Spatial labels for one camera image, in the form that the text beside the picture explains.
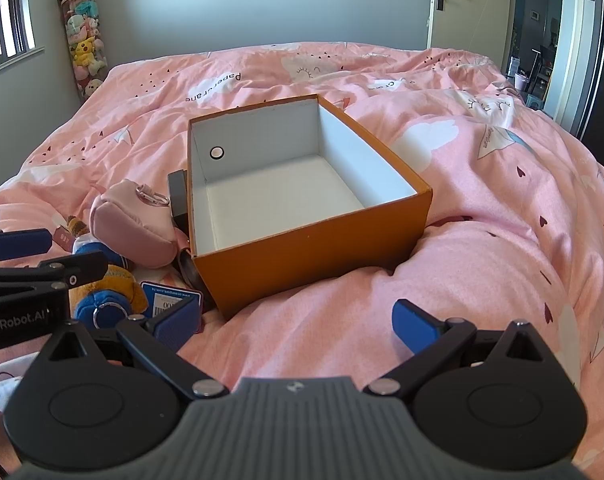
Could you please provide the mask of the bear plush blue outfit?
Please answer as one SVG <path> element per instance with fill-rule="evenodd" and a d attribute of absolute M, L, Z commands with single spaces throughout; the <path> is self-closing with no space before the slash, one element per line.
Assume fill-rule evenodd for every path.
<path fill-rule="evenodd" d="M 70 291 L 72 316 L 91 330 L 112 328 L 133 314 L 144 314 L 148 301 L 142 286 L 128 270 L 128 261 L 101 243 L 79 218 L 69 216 L 67 227 L 74 237 L 72 252 L 85 255 L 100 252 L 107 258 L 104 276 Z"/>

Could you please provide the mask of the pink fabric pouch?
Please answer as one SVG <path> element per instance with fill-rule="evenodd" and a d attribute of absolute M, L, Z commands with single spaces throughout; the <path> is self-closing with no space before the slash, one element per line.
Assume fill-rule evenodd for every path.
<path fill-rule="evenodd" d="M 112 252 L 136 266 L 159 269 L 177 254 L 170 200 L 131 180 L 122 180 L 95 198 L 89 229 Z"/>

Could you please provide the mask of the white bedroom door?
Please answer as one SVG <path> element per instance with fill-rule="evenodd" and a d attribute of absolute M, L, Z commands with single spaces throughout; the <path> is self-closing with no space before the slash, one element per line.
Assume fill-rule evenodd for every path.
<path fill-rule="evenodd" d="M 515 0 L 430 1 L 427 46 L 482 54 L 497 67 L 507 58 Z"/>

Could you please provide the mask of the blue barcode tag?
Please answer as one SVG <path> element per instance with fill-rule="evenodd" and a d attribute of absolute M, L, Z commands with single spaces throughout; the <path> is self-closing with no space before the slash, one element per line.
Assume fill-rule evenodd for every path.
<path fill-rule="evenodd" d="M 201 292 L 150 281 L 142 281 L 140 287 L 148 302 L 148 307 L 144 312 L 147 318 L 155 318 L 166 313 L 174 304 L 186 300 L 186 312 L 173 314 L 173 318 L 176 318 L 179 326 L 188 328 L 193 334 L 198 333 L 202 315 L 203 296 Z"/>

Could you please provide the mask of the dark grey small box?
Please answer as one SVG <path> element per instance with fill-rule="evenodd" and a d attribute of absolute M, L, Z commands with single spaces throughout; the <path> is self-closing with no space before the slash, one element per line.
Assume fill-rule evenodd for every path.
<path fill-rule="evenodd" d="M 168 175 L 168 198 L 175 220 L 188 215 L 186 177 L 186 171 L 183 169 L 173 171 Z"/>

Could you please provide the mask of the pink patterned duvet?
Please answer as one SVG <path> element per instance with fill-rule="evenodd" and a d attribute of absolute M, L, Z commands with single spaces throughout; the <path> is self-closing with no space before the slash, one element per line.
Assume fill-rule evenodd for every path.
<path fill-rule="evenodd" d="M 441 320 L 541 335 L 580 395 L 571 452 L 604 479 L 604 166 L 484 56 L 278 44 L 114 68 L 0 186 L 0 230 L 82 219 L 142 278 L 174 278 L 101 207 L 170 222 L 217 308 L 180 355 L 227 387 L 407 363 L 406 299 Z"/>

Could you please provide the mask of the orange cardboard storage box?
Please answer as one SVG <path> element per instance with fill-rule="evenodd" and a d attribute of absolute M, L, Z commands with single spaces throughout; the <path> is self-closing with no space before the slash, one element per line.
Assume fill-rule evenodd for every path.
<path fill-rule="evenodd" d="M 376 136 L 309 94 L 193 119 L 192 260 L 217 309 L 405 262 L 432 189 Z"/>

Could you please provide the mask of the clear plush toy tube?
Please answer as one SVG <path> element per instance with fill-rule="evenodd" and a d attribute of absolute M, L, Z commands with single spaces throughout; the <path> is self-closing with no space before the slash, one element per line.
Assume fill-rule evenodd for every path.
<path fill-rule="evenodd" d="M 95 0 L 62 0 L 61 18 L 76 90 L 86 101 L 104 83 L 109 64 Z"/>

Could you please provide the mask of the sliding door frame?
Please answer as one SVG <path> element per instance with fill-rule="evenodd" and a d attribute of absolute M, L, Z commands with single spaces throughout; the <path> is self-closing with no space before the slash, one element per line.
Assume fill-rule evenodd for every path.
<path fill-rule="evenodd" d="M 545 113 L 582 139 L 604 69 L 604 0 L 562 0 Z"/>

